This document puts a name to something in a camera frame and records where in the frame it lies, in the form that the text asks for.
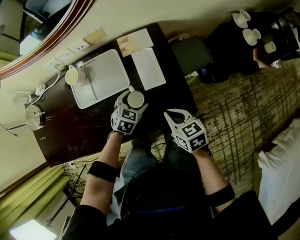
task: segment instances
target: floor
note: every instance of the floor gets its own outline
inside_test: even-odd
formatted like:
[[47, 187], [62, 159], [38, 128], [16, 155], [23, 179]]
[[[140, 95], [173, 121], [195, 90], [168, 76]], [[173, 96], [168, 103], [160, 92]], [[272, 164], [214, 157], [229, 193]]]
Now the floor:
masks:
[[[278, 130], [300, 107], [300, 58], [282, 61], [281, 68], [270, 68], [252, 75], [237, 73], [222, 83], [205, 84], [198, 76], [187, 81], [196, 102], [195, 115], [204, 123], [214, 161], [231, 183], [236, 196], [253, 187], [253, 154], [273, 139]], [[163, 135], [151, 135], [152, 153], [163, 157]], [[121, 146], [123, 163], [130, 143]], [[75, 161], [76, 169], [65, 165], [72, 186], [85, 164], [90, 167], [98, 154]], [[76, 190], [83, 192], [88, 169]]]

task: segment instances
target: curtain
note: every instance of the curtain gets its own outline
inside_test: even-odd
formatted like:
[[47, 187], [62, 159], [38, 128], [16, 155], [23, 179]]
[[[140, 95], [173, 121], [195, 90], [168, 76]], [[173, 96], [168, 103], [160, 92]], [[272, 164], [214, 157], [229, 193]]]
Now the curtain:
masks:
[[18, 56], [0, 50], [0, 68], [15, 60]]
[[69, 177], [62, 166], [45, 168], [0, 199], [0, 240], [10, 238], [10, 229], [35, 219], [65, 187]]

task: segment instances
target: white mug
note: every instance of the white mug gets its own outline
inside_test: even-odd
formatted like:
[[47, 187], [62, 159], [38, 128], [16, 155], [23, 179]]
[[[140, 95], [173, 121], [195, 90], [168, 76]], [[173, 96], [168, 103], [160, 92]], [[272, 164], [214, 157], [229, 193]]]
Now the white mug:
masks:
[[237, 19], [237, 22], [239, 24], [243, 24], [243, 23], [248, 22], [248, 21], [251, 20], [251, 17], [249, 15], [249, 13], [247, 13], [245, 10], [241, 9], [239, 14], [240, 14], [240, 16]]
[[86, 74], [82, 69], [77, 69], [73, 65], [65, 73], [65, 82], [70, 86], [82, 86], [86, 82]]
[[253, 34], [254, 34], [254, 36], [255, 36], [256, 39], [261, 39], [261, 33], [260, 33], [260, 31], [258, 29], [254, 28], [252, 30], [252, 32], [253, 32]]
[[145, 96], [140, 92], [135, 90], [131, 85], [129, 86], [129, 95], [127, 97], [128, 105], [133, 109], [139, 109], [145, 103]]
[[267, 54], [271, 54], [277, 50], [277, 47], [276, 47], [275, 43], [271, 41], [271, 42], [267, 42], [264, 45], [264, 49]]
[[242, 34], [243, 34], [245, 41], [248, 43], [248, 45], [255, 46], [258, 43], [256, 35], [251, 29], [245, 28], [242, 31]]

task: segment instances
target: paper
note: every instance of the paper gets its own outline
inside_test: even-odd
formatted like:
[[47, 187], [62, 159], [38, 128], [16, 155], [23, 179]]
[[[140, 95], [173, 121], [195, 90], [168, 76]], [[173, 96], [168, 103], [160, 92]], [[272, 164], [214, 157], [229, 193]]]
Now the paper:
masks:
[[164, 77], [164, 74], [162, 73], [158, 60], [152, 48], [146, 48], [137, 51], [131, 56], [136, 70], [138, 71], [138, 74], [140, 76], [144, 90], [147, 91], [166, 83], [166, 79]]
[[299, 42], [299, 36], [298, 36], [298, 30], [297, 30], [297, 28], [296, 27], [293, 28], [292, 32], [293, 32], [295, 40], [296, 40], [296, 42], [298, 43], [298, 46], [299, 46], [299, 49], [296, 50], [296, 51], [299, 52], [300, 51], [300, 42]]
[[123, 57], [154, 46], [146, 28], [120, 37], [116, 41]]
[[95, 44], [97, 41], [100, 41], [102, 38], [106, 36], [107, 33], [104, 31], [104, 29], [101, 26], [99, 26], [98, 28], [89, 31], [83, 39], [90, 44]]

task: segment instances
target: glove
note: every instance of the glove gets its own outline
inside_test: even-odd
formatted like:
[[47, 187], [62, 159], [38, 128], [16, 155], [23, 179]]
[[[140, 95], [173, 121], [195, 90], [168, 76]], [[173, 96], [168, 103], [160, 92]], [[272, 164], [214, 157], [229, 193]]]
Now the glove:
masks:
[[168, 109], [164, 112], [174, 142], [184, 150], [192, 153], [202, 147], [208, 147], [208, 138], [204, 125], [183, 109]]
[[125, 91], [116, 100], [114, 111], [111, 114], [111, 126], [114, 131], [131, 135], [148, 104], [146, 103], [138, 109], [131, 108], [123, 102], [129, 93], [129, 90]]

